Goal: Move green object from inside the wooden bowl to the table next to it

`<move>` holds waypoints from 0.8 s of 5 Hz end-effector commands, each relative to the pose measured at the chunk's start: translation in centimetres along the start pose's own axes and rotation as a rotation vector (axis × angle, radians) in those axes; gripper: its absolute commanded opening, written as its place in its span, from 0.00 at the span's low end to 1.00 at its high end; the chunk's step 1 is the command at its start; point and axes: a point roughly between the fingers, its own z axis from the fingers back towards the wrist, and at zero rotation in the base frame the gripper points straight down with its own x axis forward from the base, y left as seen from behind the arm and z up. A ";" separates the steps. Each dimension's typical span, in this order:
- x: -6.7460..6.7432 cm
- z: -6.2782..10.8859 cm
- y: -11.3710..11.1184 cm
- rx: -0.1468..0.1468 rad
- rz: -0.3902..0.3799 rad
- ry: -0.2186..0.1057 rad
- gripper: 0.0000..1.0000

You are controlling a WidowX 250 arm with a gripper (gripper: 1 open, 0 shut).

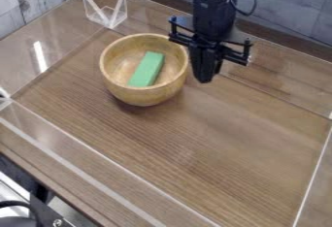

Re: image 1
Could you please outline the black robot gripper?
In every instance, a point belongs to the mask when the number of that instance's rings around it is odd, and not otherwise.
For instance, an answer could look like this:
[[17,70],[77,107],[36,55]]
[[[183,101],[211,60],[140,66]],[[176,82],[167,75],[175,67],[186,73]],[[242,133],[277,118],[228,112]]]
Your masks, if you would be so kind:
[[194,77],[210,82],[223,61],[246,66],[253,43],[239,39],[235,0],[192,0],[191,16],[171,16],[168,40],[187,47]]

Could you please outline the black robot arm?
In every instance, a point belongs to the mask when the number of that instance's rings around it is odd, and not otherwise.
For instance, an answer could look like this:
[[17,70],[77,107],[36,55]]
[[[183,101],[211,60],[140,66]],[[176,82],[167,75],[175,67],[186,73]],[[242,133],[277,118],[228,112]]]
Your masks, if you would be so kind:
[[253,42],[239,39],[235,14],[250,16],[257,0],[191,0],[191,16],[171,16],[168,40],[187,47],[191,71],[200,83],[220,72],[227,60],[246,66]]

